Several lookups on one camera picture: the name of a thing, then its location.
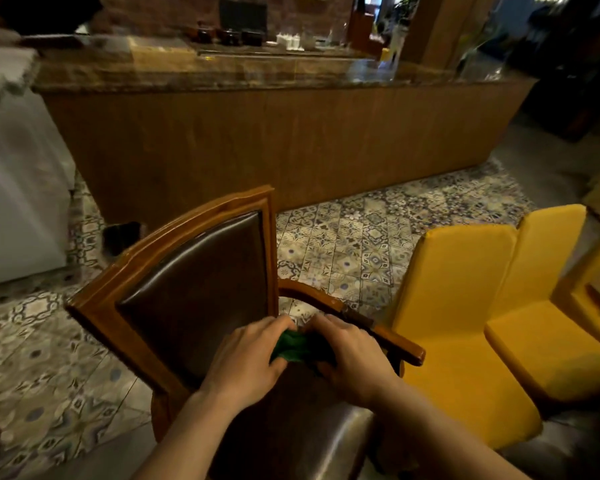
yellow upholstery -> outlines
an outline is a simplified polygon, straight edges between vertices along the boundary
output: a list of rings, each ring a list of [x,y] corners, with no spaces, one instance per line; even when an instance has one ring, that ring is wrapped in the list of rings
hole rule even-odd
[[[599,272],[600,242],[560,280],[552,300],[600,341],[600,295],[589,285]]]
[[[600,390],[600,343],[550,301],[490,321],[485,334],[535,397],[567,403]]]
[[[484,337],[515,238],[505,225],[429,231],[393,304],[392,328],[427,350],[424,365],[408,367],[404,380],[492,448],[541,428],[535,405]]]
[[[538,399],[569,402],[600,391],[600,343],[550,302],[585,215],[582,205],[567,205],[522,220],[485,328],[494,350]]]

brick wall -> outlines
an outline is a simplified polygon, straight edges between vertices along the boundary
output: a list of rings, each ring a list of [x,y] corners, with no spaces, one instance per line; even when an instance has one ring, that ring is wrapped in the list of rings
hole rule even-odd
[[[218,26],[218,0],[100,0],[104,10],[92,21],[94,32],[136,35],[176,34],[179,27],[202,20]],[[269,37],[287,28],[299,32],[309,28],[316,35],[336,36],[349,20],[352,0],[246,0],[268,4]]]

brown leather chair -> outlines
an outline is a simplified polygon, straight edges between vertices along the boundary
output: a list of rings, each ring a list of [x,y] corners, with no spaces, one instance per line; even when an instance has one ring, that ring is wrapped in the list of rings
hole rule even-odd
[[[204,379],[216,347],[236,327],[278,314],[278,296],[305,301],[366,329],[402,361],[424,350],[321,291],[276,270],[271,187],[210,202],[126,250],[66,308],[153,390],[160,441]],[[361,468],[373,414],[339,400],[302,364],[226,432],[215,480],[348,479]]]

chair armrest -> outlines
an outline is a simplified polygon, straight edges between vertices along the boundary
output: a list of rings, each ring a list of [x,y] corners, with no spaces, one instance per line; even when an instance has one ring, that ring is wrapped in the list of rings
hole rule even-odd
[[[280,296],[299,299],[318,308],[321,312],[336,315],[345,322],[366,330],[392,357],[416,366],[421,366],[424,362],[426,352],[422,347],[384,325],[377,324],[371,318],[358,313],[327,293],[304,283],[280,279],[278,280],[278,292]]]

green cloth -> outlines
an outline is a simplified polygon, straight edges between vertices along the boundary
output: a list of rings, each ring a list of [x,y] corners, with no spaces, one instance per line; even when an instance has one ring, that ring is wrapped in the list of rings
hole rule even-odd
[[[285,330],[280,335],[278,343],[273,349],[271,360],[282,357],[289,362],[303,362],[313,366],[316,362],[328,362],[336,365],[336,356],[327,339],[317,332],[300,333],[293,330]]]

